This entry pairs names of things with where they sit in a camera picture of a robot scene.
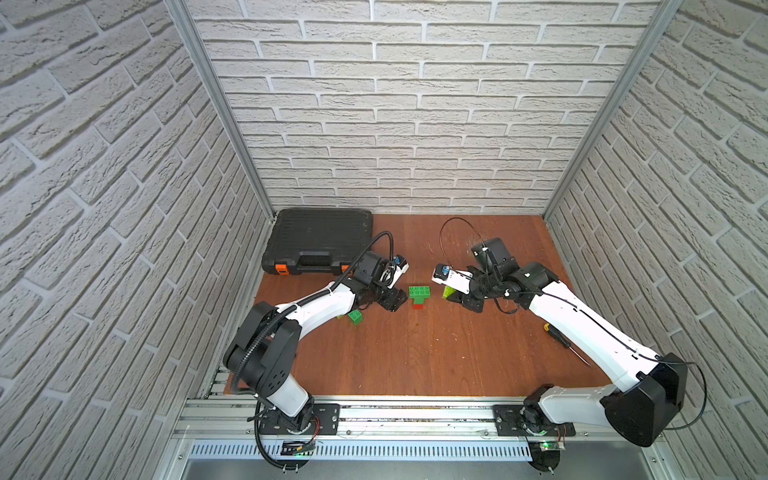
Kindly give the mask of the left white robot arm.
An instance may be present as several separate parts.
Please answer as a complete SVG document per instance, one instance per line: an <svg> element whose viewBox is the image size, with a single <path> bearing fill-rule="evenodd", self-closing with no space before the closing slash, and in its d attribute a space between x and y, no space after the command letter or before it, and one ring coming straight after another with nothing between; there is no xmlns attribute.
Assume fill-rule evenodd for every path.
<svg viewBox="0 0 768 480"><path fill-rule="evenodd" d="M243 381L246 390L276 408L294 432L314 418L314 398L291 375L300 340L328 321L371 303L394 312L408 299L396 287L407 260L367 251L326 287L294 302L253 306L223 356L233 373L231 390Z"/></svg>

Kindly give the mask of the small green lego brick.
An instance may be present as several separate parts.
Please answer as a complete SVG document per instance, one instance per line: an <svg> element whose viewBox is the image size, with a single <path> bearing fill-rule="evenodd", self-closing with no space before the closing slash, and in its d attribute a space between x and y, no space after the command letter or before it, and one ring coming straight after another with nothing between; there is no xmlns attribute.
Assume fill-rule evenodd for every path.
<svg viewBox="0 0 768 480"><path fill-rule="evenodd" d="M350 311L347 317L354 325L359 325L363 321L363 314L360 310Z"/></svg>

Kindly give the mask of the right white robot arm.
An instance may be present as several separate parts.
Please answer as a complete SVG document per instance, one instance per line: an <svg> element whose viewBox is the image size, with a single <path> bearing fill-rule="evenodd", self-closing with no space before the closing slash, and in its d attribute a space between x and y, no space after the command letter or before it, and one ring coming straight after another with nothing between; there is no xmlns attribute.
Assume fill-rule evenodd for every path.
<svg viewBox="0 0 768 480"><path fill-rule="evenodd" d="M543 386L528 398L534 411L552 424L610 426L634 445L651 446L682 410L687 362L623 333L543 265L519 266L501 239L472 253L477 264L466 272L435 269L434 281L454 289L452 301L480 313L488 300L511 300L557 329L610 380L603 387Z"/></svg>

